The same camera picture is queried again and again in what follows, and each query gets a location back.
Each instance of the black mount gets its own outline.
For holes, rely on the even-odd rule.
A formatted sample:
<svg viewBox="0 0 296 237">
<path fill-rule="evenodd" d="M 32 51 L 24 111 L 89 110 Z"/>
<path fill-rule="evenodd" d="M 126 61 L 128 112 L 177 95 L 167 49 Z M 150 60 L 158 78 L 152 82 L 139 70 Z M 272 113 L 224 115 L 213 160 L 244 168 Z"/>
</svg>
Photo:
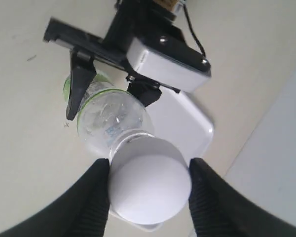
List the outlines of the black mount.
<svg viewBox="0 0 296 237">
<path fill-rule="evenodd" d="M 175 15 L 153 0 L 123 0 L 104 39 L 51 18 L 44 41 L 54 41 L 71 53 L 71 88 L 67 119 L 73 120 L 81 100 L 96 75 L 93 61 L 97 60 L 128 73 L 128 92 L 144 106 L 157 101 L 164 86 L 176 93 L 180 90 L 138 74 L 127 60 L 127 51 L 134 37 L 165 57 L 203 73 L 210 74 L 210 64 L 202 64 L 203 55 L 189 48 L 180 29 L 173 26 Z M 166 45 L 160 44 L 162 37 Z"/>
</svg>

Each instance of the white plate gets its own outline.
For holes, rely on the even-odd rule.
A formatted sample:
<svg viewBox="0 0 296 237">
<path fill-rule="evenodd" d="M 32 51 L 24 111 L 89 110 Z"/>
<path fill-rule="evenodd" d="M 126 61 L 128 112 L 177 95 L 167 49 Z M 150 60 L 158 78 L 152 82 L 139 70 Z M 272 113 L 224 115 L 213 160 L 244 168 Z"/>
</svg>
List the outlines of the white plate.
<svg viewBox="0 0 296 237">
<path fill-rule="evenodd" d="M 175 145 L 189 166 L 192 158 L 202 157 L 206 152 L 214 136 L 214 126 L 185 93 L 176 94 L 166 88 L 162 92 L 161 98 L 147 107 L 155 136 Z M 121 219 L 112 210 L 110 214 Z M 147 232 L 155 231 L 162 225 L 131 224 Z"/>
</svg>

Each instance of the metal screw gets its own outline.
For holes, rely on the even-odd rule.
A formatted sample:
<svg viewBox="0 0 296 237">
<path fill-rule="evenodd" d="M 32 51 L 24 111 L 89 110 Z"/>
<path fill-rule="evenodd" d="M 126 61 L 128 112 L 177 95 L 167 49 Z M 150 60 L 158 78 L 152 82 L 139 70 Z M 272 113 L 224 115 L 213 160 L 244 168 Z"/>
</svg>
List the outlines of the metal screw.
<svg viewBox="0 0 296 237">
<path fill-rule="evenodd" d="M 168 41 L 168 38 L 166 36 L 161 36 L 160 37 L 160 43 L 165 44 Z"/>
</svg>

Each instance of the white bottle cap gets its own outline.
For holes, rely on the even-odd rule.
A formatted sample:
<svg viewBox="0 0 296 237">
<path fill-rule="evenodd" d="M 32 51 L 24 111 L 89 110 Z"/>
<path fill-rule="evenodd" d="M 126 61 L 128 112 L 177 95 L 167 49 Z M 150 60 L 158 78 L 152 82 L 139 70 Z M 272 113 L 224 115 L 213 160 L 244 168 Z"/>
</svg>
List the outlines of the white bottle cap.
<svg viewBox="0 0 296 237">
<path fill-rule="evenodd" d="M 191 192 L 187 164 L 171 143 L 139 137 L 114 155 L 109 176 L 112 209 L 135 224 L 162 223 L 185 206 Z"/>
</svg>

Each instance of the white wall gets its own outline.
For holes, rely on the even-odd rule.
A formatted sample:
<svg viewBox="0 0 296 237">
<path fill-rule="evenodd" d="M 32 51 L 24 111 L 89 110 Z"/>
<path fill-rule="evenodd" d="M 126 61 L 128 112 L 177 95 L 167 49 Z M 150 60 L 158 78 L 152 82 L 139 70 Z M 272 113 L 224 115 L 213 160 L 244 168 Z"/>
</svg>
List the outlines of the white wall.
<svg viewBox="0 0 296 237">
<path fill-rule="evenodd" d="M 226 180 L 296 225 L 296 72 L 243 147 Z"/>
</svg>

